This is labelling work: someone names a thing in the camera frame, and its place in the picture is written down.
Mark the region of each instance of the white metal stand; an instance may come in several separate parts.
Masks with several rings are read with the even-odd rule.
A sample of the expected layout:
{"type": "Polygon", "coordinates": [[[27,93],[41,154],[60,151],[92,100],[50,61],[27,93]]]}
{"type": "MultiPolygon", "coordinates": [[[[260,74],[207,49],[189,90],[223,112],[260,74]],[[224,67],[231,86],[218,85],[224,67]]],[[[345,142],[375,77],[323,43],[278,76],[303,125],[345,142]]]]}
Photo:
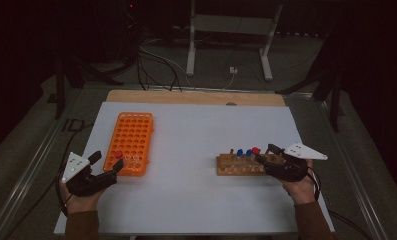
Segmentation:
{"type": "Polygon", "coordinates": [[[282,5],[278,5],[272,19],[266,18],[244,18],[230,16],[200,15],[195,13],[195,0],[191,0],[191,26],[189,40],[189,54],[186,65],[186,74],[194,75],[195,67],[195,31],[230,32],[245,34],[267,34],[267,42],[260,49],[261,65],[263,67],[266,81],[273,80],[267,54],[276,31],[282,5]]]}

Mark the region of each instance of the brown sleeve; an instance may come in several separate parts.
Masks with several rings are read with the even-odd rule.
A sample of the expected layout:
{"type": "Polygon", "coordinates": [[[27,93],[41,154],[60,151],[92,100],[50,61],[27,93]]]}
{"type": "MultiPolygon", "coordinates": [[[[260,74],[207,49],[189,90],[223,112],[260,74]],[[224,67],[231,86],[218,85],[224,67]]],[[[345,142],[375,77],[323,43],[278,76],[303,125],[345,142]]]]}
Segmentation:
{"type": "Polygon", "coordinates": [[[66,240],[99,240],[98,211],[69,214],[66,222],[66,240]]]}
{"type": "Polygon", "coordinates": [[[295,219],[302,240],[337,239],[330,231],[319,202],[295,205],[295,219]]]}

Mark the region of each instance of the dark background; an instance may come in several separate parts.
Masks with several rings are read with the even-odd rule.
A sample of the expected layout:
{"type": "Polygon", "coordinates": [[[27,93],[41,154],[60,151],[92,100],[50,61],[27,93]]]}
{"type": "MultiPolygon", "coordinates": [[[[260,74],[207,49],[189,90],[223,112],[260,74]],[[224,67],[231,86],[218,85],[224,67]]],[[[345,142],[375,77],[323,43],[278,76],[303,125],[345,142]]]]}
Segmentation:
{"type": "MultiPolygon", "coordinates": [[[[66,47],[86,62],[129,52],[129,45],[121,54],[116,50],[114,39],[124,36],[120,29],[125,27],[119,2],[0,1],[0,143],[41,97],[40,84],[55,74],[57,23],[64,26],[66,47]]],[[[203,0],[197,11],[217,12],[225,2],[203,0]]],[[[230,15],[260,15],[267,2],[254,0],[244,7],[243,1],[231,0],[224,9],[230,15]]],[[[136,24],[157,37],[173,39],[173,26],[189,24],[189,1],[129,3],[136,24]]],[[[312,72],[345,69],[342,90],[350,94],[397,183],[397,0],[288,1],[277,30],[284,37],[298,33],[325,39],[312,72]]]]}

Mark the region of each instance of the blue cap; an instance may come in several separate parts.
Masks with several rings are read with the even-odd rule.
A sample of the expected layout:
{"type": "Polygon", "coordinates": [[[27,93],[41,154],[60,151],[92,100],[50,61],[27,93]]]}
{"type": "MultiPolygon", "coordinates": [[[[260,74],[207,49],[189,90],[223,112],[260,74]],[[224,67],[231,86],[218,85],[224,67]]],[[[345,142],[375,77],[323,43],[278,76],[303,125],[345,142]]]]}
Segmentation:
{"type": "Polygon", "coordinates": [[[239,149],[239,150],[236,152],[236,156],[240,157],[240,156],[242,156],[243,153],[244,153],[244,151],[242,151],[242,149],[239,149]]]}

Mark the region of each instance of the human hand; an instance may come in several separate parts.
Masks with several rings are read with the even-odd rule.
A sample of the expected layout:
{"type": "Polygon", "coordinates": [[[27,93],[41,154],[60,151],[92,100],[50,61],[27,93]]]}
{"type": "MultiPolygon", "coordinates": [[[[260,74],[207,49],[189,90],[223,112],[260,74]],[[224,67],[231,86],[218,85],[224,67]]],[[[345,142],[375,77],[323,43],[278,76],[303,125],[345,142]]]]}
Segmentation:
{"type": "MultiPolygon", "coordinates": [[[[313,160],[307,160],[307,166],[309,167],[309,173],[312,174],[313,160]]],[[[291,196],[295,205],[316,201],[314,197],[314,184],[308,176],[299,182],[286,182],[280,179],[279,181],[282,183],[285,191],[291,196]]]]}
{"type": "Polygon", "coordinates": [[[68,214],[77,212],[96,211],[98,207],[98,200],[104,193],[104,190],[94,193],[91,196],[78,197],[71,195],[65,183],[60,182],[60,189],[63,199],[65,199],[68,214]]]}

